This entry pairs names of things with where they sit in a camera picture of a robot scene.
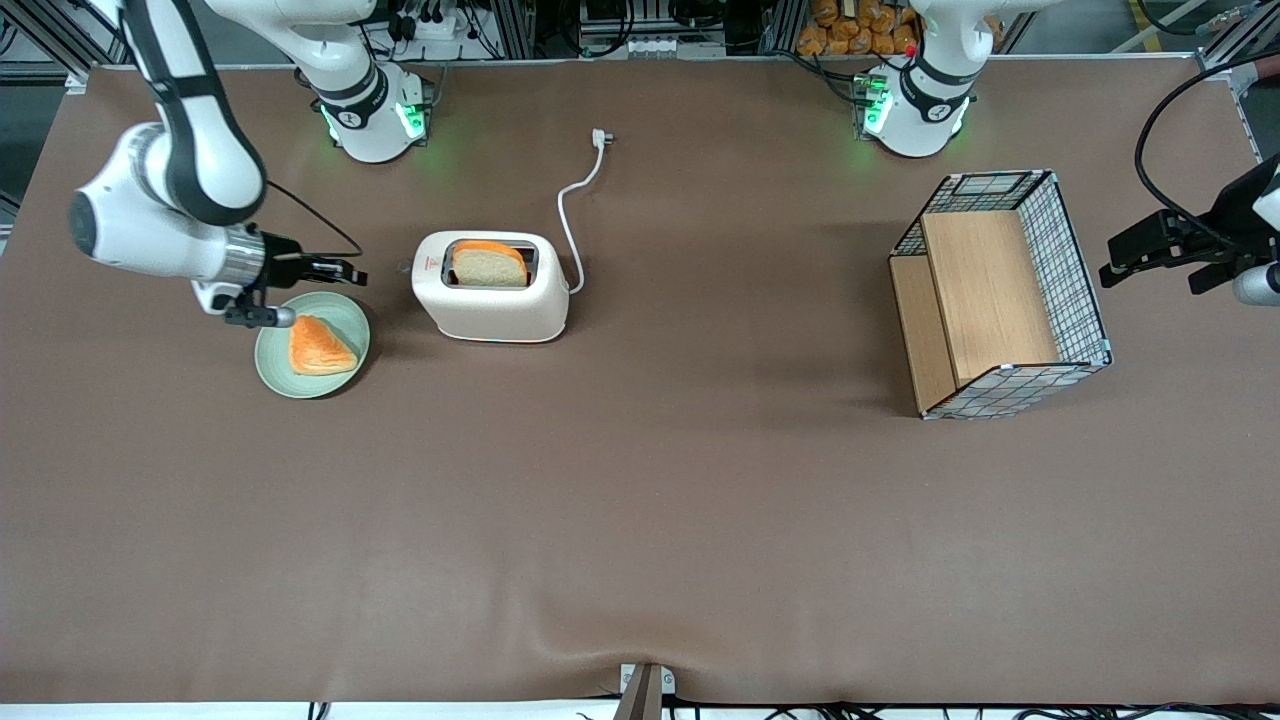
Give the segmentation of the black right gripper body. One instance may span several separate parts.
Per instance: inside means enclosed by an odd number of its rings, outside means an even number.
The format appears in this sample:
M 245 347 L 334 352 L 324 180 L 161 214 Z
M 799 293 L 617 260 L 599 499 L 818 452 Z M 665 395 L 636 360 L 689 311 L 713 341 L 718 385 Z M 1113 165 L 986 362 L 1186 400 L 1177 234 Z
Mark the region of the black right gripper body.
M 302 246 L 298 241 L 285 236 L 264 232 L 262 247 L 264 288 L 288 290 L 300 282 L 317 282 L 312 274 L 314 264 L 305 256 Z

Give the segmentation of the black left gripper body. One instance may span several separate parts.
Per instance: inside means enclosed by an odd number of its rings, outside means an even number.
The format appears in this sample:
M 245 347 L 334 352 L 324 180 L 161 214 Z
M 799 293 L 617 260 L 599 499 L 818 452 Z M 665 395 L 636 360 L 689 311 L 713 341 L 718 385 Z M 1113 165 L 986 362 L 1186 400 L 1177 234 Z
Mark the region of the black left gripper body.
M 1197 260 L 1277 260 L 1277 161 L 1266 160 L 1224 187 L 1199 220 L 1210 228 Z

